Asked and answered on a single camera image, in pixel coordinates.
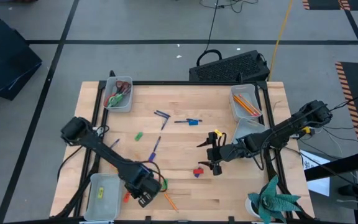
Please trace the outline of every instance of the scissors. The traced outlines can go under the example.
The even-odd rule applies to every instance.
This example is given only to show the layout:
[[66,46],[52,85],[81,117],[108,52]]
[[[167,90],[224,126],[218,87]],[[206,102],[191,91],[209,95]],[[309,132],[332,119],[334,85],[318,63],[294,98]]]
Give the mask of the scissors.
[[128,82],[118,80],[116,81],[116,87],[116,92],[106,97],[104,106],[108,107],[117,105],[122,100],[122,97],[130,92],[132,85]]

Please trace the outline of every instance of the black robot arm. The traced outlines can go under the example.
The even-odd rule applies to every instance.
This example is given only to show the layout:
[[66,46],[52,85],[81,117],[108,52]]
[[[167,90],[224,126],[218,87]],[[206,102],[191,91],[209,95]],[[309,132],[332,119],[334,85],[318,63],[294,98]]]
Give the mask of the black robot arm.
[[259,154],[261,150],[270,147],[281,149],[287,145],[292,134],[296,134],[306,126],[320,128],[328,124],[332,117],[326,104],[314,100],[280,124],[262,133],[248,134],[238,138],[237,144],[217,146],[215,143],[211,143],[216,140],[216,135],[209,133],[207,142],[213,145],[211,149],[206,150],[209,161],[200,162],[200,164],[209,166],[214,175],[219,175],[222,173],[219,165],[221,161],[229,162],[237,158],[251,158]]
[[124,159],[105,145],[92,125],[84,118],[74,117],[61,130],[62,139],[71,146],[84,146],[92,149],[118,170],[118,176],[125,182],[125,188],[139,204],[145,207],[160,192],[161,183],[154,179],[153,171],[141,162]]

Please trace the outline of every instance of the yellow cable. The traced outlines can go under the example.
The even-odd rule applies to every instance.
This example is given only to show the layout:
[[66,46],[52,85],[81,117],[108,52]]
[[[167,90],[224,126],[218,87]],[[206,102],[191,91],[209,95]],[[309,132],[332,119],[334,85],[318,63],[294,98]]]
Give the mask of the yellow cable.
[[285,13],[284,22],[281,25],[280,34],[278,35],[278,39],[276,41],[276,46],[274,47],[272,63],[270,64],[270,74],[268,75],[267,81],[270,81],[272,79],[273,67],[274,67],[274,58],[276,57],[276,51],[277,51],[277,48],[278,48],[278,43],[280,42],[281,36],[283,35],[285,24],[287,23],[288,15],[290,14],[290,11],[291,11],[292,2],[293,2],[293,0],[290,0],[290,4],[288,5],[287,12]]

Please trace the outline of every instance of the green block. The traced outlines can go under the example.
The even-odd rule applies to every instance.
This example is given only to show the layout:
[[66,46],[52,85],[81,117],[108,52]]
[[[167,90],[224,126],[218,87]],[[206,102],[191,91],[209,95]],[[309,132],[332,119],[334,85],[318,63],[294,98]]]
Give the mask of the green block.
[[143,136],[143,132],[139,132],[139,133],[135,136],[135,141],[139,141],[142,136]]

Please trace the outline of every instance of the artificial plant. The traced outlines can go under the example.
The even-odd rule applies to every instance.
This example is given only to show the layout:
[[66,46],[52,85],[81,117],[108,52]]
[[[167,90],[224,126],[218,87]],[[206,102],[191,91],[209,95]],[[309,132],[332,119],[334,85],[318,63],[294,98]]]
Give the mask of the artificial plant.
[[249,200],[258,210],[256,211],[265,224],[270,223],[271,217],[277,218],[287,223],[282,212],[300,211],[294,203],[300,198],[296,195],[277,194],[276,186],[278,183],[277,175],[262,188],[260,194],[248,194]]

